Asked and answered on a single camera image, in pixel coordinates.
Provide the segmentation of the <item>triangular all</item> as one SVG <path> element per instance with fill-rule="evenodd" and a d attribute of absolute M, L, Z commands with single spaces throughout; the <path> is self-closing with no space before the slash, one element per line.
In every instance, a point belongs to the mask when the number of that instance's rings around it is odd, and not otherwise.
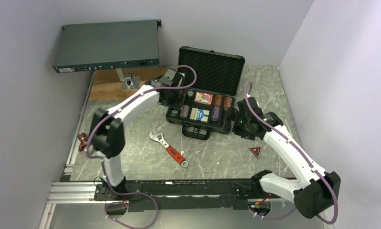
<path fill-rule="evenodd" d="M 249 150 L 251 151 L 251 153 L 252 153 L 256 158 L 260 158 L 261 149 L 262 149 L 262 147 L 260 147 L 260 146 L 249 147 Z"/>

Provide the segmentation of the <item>blue texas holdem card box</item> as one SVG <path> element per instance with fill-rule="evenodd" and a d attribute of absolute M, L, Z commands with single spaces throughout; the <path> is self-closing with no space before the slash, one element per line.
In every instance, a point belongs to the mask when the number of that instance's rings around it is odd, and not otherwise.
<path fill-rule="evenodd" d="M 193 121 L 199 121 L 203 123 L 207 123 L 209 119 L 210 111 L 200 108 L 192 108 L 190 112 L 189 119 Z"/>

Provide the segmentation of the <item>red playing card deck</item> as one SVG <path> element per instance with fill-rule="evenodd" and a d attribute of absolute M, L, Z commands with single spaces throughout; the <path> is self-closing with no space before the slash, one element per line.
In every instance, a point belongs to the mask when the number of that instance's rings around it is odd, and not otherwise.
<path fill-rule="evenodd" d="M 194 102 L 199 104 L 211 105 L 213 102 L 213 95 L 204 92 L 196 92 Z"/>

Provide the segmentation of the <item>black poker set case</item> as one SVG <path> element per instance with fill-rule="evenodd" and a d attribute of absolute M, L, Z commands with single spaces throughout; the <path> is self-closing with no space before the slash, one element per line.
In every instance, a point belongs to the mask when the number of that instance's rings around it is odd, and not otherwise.
<path fill-rule="evenodd" d="M 169 108 L 165 117 L 172 124 L 181 125 L 182 134 L 186 137 L 207 140 L 210 134 L 228 134 L 232 131 L 237 109 L 235 96 L 238 91 L 240 78 L 243 72 L 245 58 L 240 55 L 226 54 L 213 50 L 203 50 L 183 46 L 179 49 L 178 65 L 179 72 L 185 76 L 181 85 L 193 85 L 186 89 L 181 89 L 180 103 L 178 108 Z M 194 97 L 186 95 L 187 90 L 212 94 L 213 102 L 211 105 L 199 104 L 194 102 Z M 222 95 L 221 114 L 217 122 L 212 122 L 212 110 L 216 95 Z M 232 98 L 232 106 L 228 111 L 224 111 L 225 97 Z M 190 106 L 188 118 L 171 117 L 172 110 L 181 111 L 182 105 Z M 192 108 L 200 108 L 210 111 L 207 123 L 193 121 L 189 119 Z"/>

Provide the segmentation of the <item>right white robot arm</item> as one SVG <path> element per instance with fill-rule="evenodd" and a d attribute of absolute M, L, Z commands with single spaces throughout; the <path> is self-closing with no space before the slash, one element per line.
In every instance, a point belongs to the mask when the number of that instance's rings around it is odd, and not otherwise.
<path fill-rule="evenodd" d="M 254 97 L 246 97 L 237 105 L 234 134 L 263 140 L 295 176 L 290 180 L 269 170 L 258 172 L 251 178 L 253 196 L 277 195 L 292 202 L 305 218 L 318 217 L 324 223 L 334 224 L 339 213 L 340 176 L 316 163 L 291 136 L 282 120 L 273 112 L 263 113 Z"/>

